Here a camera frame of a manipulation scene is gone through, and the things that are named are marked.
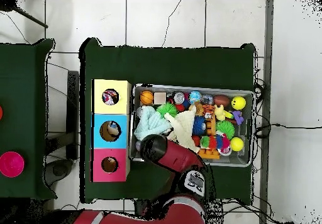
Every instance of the white cloth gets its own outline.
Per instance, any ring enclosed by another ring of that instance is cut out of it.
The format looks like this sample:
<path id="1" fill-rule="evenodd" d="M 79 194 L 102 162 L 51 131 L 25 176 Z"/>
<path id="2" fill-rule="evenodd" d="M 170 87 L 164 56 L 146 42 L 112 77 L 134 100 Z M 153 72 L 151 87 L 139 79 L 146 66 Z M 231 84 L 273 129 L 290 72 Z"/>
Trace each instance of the white cloth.
<path id="1" fill-rule="evenodd" d="M 168 113 L 164 115 L 164 118 L 170 122 L 174 129 L 167 138 L 175 142 L 178 141 L 179 145 L 198 153 L 200 148 L 194 144 L 194 140 L 191 138 L 195 114 L 196 106 L 193 106 L 190 111 L 183 111 L 175 118 Z"/>

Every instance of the yellow ball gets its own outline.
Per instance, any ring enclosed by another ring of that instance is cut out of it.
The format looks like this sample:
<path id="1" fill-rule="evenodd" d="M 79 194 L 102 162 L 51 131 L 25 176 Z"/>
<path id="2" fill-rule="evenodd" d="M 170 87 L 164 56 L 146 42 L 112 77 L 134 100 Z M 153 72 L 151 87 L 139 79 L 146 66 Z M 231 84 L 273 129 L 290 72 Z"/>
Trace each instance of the yellow ball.
<path id="1" fill-rule="evenodd" d="M 142 104 L 152 104 L 153 94 L 150 91 L 143 91 L 140 94 L 140 100 Z"/>
<path id="2" fill-rule="evenodd" d="M 233 106 L 233 109 L 241 110 L 246 106 L 246 100 L 241 96 L 235 96 L 233 100 L 231 100 L 231 105 Z"/>
<path id="3" fill-rule="evenodd" d="M 241 149 L 244 148 L 244 142 L 241 138 L 234 137 L 230 140 L 230 148 L 232 151 L 240 151 Z"/>

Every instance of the gray plastic bin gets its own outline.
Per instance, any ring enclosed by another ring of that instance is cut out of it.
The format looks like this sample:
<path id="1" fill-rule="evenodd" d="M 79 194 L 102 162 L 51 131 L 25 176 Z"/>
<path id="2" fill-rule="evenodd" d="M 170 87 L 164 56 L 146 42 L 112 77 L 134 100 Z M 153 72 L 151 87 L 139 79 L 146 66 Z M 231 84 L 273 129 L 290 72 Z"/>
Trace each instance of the gray plastic bin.
<path id="1" fill-rule="evenodd" d="M 133 161 L 144 161 L 139 152 L 135 148 L 137 141 L 133 132 L 139 122 L 139 117 L 136 115 L 136 109 L 140 106 L 140 93 L 142 91 L 151 92 L 191 92 L 199 91 L 201 94 L 211 94 L 212 96 L 223 94 L 229 98 L 235 96 L 243 96 L 246 99 L 246 106 L 242 109 L 244 122 L 240 126 L 235 125 L 235 137 L 240 137 L 244 143 L 244 149 L 239 152 L 232 152 L 230 156 L 220 155 L 218 160 L 203 159 L 205 163 L 210 165 L 224 165 L 231 167 L 246 167 L 251 164 L 253 155 L 253 134 L 255 130 L 255 96 L 251 91 L 237 91 L 237 90 L 222 90 L 209 88 L 195 88 L 195 87 L 179 87 L 179 86 L 162 86 L 162 85 L 146 85 L 136 84 L 132 89 L 131 104 L 131 121 L 130 121 L 130 152 L 129 156 Z"/>

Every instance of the green table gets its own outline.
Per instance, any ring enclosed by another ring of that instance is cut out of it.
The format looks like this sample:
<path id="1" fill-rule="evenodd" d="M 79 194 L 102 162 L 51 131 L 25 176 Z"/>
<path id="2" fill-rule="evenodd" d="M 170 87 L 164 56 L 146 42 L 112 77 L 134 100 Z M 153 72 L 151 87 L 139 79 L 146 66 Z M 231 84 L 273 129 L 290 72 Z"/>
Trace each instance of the green table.
<path id="1" fill-rule="evenodd" d="M 53 40 L 34 45 L 0 44 L 0 155 L 16 151 L 25 159 L 15 178 L 0 173 L 0 197 L 54 198 L 43 183 L 46 130 L 45 60 Z"/>
<path id="2" fill-rule="evenodd" d="M 126 182 L 90 181 L 91 80 L 115 79 L 129 83 L 163 84 L 253 91 L 252 44 L 241 48 L 138 48 L 102 47 L 88 38 L 80 48 L 81 189 L 86 201 L 94 198 L 153 199 L 162 191 L 171 172 L 147 162 L 132 162 Z M 212 166 L 217 198 L 239 198 L 251 203 L 251 170 L 248 167 Z"/>

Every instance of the pink bowl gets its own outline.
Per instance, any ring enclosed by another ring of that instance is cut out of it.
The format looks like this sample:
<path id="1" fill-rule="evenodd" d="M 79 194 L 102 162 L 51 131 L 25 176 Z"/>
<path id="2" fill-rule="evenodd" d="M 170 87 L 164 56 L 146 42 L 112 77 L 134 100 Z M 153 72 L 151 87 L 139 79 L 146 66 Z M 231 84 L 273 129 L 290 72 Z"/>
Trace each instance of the pink bowl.
<path id="1" fill-rule="evenodd" d="M 6 152 L 0 156 L 0 171 L 6 177 L 17 177 L 23 171 L 25 161 L 17 152 Z"/>

